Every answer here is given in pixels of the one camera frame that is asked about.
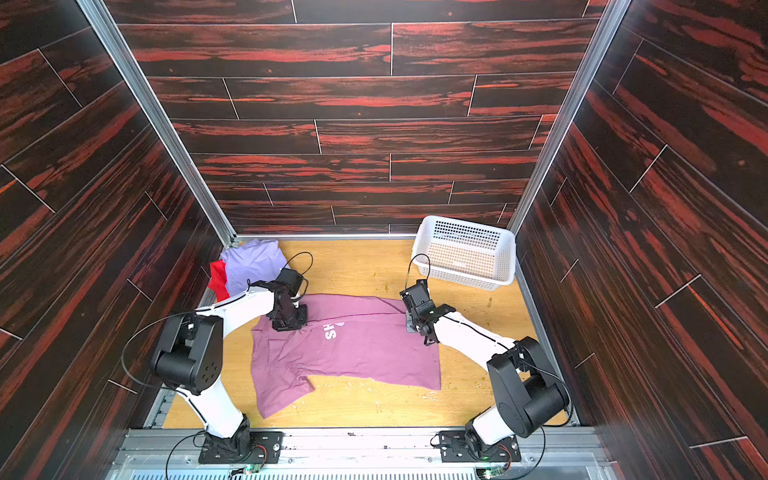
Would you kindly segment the magenta t-shirt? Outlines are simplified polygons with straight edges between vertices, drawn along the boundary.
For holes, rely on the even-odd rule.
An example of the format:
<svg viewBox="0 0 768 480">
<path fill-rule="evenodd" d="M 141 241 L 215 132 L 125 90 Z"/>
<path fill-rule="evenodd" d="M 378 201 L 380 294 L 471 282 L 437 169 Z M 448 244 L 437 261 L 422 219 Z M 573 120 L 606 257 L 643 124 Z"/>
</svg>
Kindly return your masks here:
<svg viewBox="0 0 768 480">
<path fill-rule="evenodd" d="M 251 330 L 251 376 L 262 417 L 313 392 L 314 375 L 441 388 L 439 347 L 407 330 L 400 300 L 313 294 L 301 304 L 308 308 L 301 329 L 278 332 L 262 317 Z"/>
</svg>

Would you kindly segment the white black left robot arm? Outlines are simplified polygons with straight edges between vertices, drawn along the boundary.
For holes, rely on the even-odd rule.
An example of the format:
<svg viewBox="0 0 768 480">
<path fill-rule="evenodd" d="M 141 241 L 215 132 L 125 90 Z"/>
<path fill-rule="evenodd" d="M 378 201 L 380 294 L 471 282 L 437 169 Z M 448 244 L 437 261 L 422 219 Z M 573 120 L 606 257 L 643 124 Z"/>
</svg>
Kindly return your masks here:
<svg viewBox="0 0 768 480">
<path fill-rule="evenodd" d="M 284 267 L 274 280 L 249 284 L 227 300 L 165 322 L 150 360 L 152 373 L 198 414 L 213 456 L 240 459 L 252 451 L 250 421 L 221 380 L 224 339 L 262 316 L 278 332 L 301 329 L 308 309 L 300 303 L 300 289 L 307 284 L 301 273 Z"/>
</svg>

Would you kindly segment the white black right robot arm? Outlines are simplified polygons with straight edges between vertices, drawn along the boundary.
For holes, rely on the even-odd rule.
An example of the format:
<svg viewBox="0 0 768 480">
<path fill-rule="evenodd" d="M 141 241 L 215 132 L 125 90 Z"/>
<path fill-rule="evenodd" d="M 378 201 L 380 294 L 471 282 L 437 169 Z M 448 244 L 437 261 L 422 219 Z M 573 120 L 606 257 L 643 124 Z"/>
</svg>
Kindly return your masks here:
<svg viewBox="0 0 768 480">
<path fill-rule="evenodd" d="M 482 367 L 494 404 L 465 426 L 465 441 L 480 454 L 500 441 L 527 438 L 571 404 L 569 392 L 537 340 L 495 334 L 447 304 L 436 305 L 425 279 L 400 292 L 406 316 L 424 344 L 442 344 Z"/>
</svg>

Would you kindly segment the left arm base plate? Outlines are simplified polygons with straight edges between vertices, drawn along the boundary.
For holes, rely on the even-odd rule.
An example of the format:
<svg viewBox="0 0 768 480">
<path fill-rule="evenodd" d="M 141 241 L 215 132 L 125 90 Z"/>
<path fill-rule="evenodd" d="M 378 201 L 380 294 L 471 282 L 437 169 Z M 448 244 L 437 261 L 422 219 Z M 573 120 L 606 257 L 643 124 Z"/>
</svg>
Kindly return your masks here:
<svg viewBox="0 0 768 480">
<path fill-rule="evenodd" d="M 277 464 L 283 446 L 281 431 L 251 430 L 231 438 L 204 434 L 204 444 L 198 458 L 200 464 Z"/>
</svg>

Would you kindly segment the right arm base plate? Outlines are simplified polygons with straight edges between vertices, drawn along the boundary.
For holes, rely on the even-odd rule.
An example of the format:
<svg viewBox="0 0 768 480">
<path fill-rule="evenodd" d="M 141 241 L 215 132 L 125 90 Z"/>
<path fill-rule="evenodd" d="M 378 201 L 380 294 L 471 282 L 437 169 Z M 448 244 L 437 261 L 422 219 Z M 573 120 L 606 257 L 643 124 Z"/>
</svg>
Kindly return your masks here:
<svg viewBox="0 0 768 480">
<path fill-rule="evenodd" d="M 466 430 L 442 430 L 432 437 L 430 445 L 439 451 L 443 463 L 521 461 L 519 446 L 514 436 L 488 445 L 478 435 Z"/>
</svg>

